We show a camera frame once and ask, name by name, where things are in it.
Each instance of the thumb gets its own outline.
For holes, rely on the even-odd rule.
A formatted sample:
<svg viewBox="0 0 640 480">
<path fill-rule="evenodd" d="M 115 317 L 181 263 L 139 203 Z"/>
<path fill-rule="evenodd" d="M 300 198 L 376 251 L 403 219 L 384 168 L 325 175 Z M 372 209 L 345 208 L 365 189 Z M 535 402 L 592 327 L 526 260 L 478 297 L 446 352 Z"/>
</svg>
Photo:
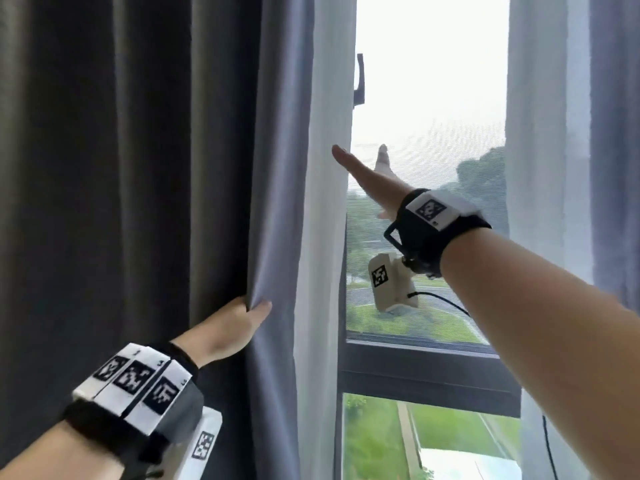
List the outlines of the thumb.
<svg viewBox="0 0 640 480">
<path fill-rule="evenodd" d="M 258 326 L 262 322 L 264 322 L 267 316 L 269 316 L 269 313 L 271 313 L 272 307 L 273 307 L 273 304 L 270 301 L 265 300 L 261 302 L 260 305 L 256 306 L 254 309 L 247 312 L 247 316 L 249 317 L 249 319 L 254 325 Z"/>
</svg>

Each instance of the dark curtain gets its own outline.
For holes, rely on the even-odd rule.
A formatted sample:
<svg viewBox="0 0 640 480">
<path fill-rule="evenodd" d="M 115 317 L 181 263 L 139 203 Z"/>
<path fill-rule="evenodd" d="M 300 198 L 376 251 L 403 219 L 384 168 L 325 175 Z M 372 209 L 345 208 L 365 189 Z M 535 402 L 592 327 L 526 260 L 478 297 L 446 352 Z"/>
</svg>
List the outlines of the dark curtain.
<svg viewBox="0 0 640 480">
<path fill-rule="evenodd" d="M 591 0 L 595 284 L 640 312 L 640 0 Z"/>
<path fill-rule="evenodd" d="M 248 294 L 204 478 L 300 476 L 312 33 L 313 0 L 0 0 L 0 466 L 114 349 Z"/>
</svg>

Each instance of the sky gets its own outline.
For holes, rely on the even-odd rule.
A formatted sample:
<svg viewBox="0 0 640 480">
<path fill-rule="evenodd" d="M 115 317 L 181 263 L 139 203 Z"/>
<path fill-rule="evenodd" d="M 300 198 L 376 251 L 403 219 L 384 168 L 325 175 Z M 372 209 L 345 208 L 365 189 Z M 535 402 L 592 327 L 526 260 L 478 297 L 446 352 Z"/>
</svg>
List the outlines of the sky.
<svg viewBox="0 0 640 480">
<path fill-rule="evenodd" d="M 384 143 L 398 176 L 435 187 L 504 144 L 509 0 L 358 0 L 356 17 L 353 153 L 373 165 Z"/>
</svg>

